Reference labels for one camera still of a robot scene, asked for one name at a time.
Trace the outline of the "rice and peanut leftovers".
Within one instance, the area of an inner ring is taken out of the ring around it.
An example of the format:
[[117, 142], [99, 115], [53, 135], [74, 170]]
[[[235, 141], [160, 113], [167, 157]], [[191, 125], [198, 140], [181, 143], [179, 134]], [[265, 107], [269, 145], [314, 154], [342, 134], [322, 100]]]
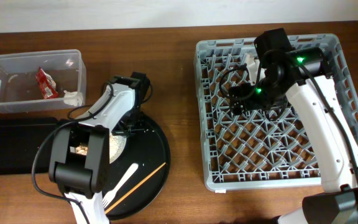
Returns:
[[[123, 152], [126, 145], [126, 138], [123, 136], [109, 136], [109, 163], [112, 164]], [[88, 146], [85, 143], [81, 143], [78, 147], [70, 148], [70, 152], [76, 154], [87, 155]]]

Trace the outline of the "round black serving tray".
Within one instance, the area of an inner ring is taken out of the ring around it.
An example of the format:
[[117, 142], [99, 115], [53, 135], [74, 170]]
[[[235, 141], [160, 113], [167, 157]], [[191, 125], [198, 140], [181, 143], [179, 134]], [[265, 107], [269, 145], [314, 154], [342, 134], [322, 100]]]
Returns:
[[106, 214], [111, 221], [127, 218], [143, 210], [158, 196], [167, 181], [170, 170], [168, 140], [160, 126], [146, 114], [140, 117], [135, 130], [127, 138], [123, 153], [109, 165], [103, 194], [115, 188], [133, 163], [139, 165], [138, 169], [117, 191], [111, 204], [117, 202], [144, 178], [150, 178]]

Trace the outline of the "grey plate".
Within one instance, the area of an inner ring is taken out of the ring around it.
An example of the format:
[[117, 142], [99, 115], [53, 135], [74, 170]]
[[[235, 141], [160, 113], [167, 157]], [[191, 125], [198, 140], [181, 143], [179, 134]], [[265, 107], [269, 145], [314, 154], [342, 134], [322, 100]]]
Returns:
[[109, 136], [109, 163], [112, 164], [123, 152], [126, 145], [124, 136]]

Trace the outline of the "white plastic fork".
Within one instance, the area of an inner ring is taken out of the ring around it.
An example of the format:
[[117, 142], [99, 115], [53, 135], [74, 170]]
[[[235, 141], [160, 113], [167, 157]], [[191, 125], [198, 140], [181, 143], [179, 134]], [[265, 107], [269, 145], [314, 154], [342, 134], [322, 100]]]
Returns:
[[129, 178], [135, 173], [135, 171], [138, 169], [139, 165], [136, 163], [133, 163], [129, 166], [128, 170], [124, 173], [124, 175], [121, 177], [117, 185], [110, 191], [108, 191], [102, 200], [103, 207], [107, 208], [107, 206], [112, 202], [112, 200], [115, 198], [118, 190], [129, 180]]

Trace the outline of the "white tissue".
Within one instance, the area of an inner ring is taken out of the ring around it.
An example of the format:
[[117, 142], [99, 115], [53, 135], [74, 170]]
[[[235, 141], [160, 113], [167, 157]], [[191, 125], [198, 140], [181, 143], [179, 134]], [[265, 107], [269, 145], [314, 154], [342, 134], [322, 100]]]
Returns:
[[71, 105], [74, 107], [83, 105], [83, 95], [78, 91], [66, 91], [64, 90], [64, 104]]

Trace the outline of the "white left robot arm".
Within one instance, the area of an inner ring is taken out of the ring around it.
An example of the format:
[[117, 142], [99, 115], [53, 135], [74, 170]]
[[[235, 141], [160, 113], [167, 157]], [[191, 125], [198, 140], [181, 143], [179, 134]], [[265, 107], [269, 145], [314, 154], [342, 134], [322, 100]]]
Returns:
[[77, 223], [109, 223], [102, 204], [102, 190], [108, 180], [109, 138], [113, 134], [133, 137], [144, 134], [141, 105], [150, 93], [147, 75], [133, 72], [106, 82], [104, 93], [81, 116], [65, 121], [47, 135], [37, 156], [50, 142], [52, 151], [48, 176], [60, 195], [42, 190], [31, 172], [36, 191], [68, 202]]

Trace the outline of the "wooden chopstick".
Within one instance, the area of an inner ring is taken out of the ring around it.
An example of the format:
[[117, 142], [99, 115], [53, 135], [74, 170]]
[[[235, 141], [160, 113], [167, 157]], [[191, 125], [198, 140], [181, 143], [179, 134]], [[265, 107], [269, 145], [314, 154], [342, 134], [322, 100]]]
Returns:
[[105, 210], [105, 214], [108, 214], [112, 209], [114, 209], [117, 205], [119, 205], [123, 200], [125, 200], [130, 194], [136, 191], [141, 185], [143, 185], [146, 181], [148, 181], [155, 173], [157, 173], [163, 166], [166, 165], [166, 162], [157, 167], [153, 172], [151, 172], [148, 176], [146, 176], [143, 180], [141, 180], [137, 185], [135, 185], [130, 191], [128, 191], [125, 195], [123, 195], [118, 201], [112, 204], [107, 210]]

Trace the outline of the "red snack wrapper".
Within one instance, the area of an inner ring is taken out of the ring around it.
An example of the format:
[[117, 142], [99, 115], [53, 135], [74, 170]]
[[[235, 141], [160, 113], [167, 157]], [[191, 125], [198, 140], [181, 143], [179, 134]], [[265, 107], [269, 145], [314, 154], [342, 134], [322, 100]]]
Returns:
[[57, 84], [52, 77], [39, 67], [35, 76], [43, 99], [54, 99], [58, 97]]

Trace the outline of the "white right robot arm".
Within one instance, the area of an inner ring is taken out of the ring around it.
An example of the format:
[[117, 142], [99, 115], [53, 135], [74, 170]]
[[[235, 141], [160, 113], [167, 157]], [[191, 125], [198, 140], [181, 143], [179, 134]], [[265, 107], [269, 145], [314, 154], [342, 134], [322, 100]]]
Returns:
[[319, 47], [297, 50], [284, 29], [254, 40], [259, 58], [249, 84], [223, 92], [233, 114], [294, 107], [321, 174], [323, 193], [305, 197], [276, 223], [358, 223], [358, 145], [336, 98], [333, 73]]

